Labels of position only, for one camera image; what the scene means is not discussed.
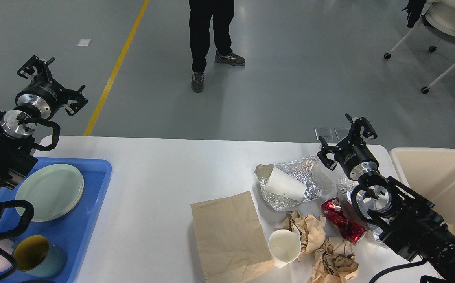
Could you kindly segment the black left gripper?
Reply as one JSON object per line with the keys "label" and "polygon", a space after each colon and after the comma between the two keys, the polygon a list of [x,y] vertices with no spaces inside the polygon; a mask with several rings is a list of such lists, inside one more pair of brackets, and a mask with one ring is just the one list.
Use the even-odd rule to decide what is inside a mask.
{"label": "black left gripper", "polygon": [[74,116],[87,103],[83,95],[85,85],[78,90],[62,86],[52,77],[49,65],[56,59],[44,61],[33,55],[21,68],[17,75],[31,82],[16,96],[16,106],[32,107],[40,113],[40,118],[50,120],[63,106],[69,116]]}

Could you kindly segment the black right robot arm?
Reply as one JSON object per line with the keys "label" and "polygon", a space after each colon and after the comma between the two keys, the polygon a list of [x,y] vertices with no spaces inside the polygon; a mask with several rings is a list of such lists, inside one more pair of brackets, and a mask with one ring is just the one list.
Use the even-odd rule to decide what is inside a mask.
{"label": "black right robot arm", "polygon": [[369,120],[346,114],[351,124],[348,134],[336,145],[329,145],[319,136],[318,158],[330,170],[337,165],[346,177],[358,185],[350,194],[355,213],[364,222],[378,226],[380,240],[398,256],[408,261],[384,269],[373,278],[400,269],[430,263],[439,278],[423,275],[422,283],[455,283],[455,236],[436,213],[434,203],[392,176],[384,177],[379,163],[368,149],[366,141],[377,138]]}

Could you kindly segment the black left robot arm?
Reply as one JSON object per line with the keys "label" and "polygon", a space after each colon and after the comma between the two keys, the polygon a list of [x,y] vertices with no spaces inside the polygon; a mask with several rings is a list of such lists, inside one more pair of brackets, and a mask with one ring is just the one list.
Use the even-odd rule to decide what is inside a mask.
{"label": "black left robot arm", "polygon": [[[15,97],[15,108],[0,111],[0,188],[14,189],[37,163],[32,150],[48,152],[58,145],[61,128],[53,116],[61,108],[73,116],[88,102],[78,90],[65,88],[50,71],[55,58],[47,61],[33,55],[18,69],[17,75],[30,84]],[[26,200],[0,202],[0,241],[22,235],[34,215]],[[10,267],[0,272],[0,281],[16,272],[17,261],[0,247],[0,256]]]}

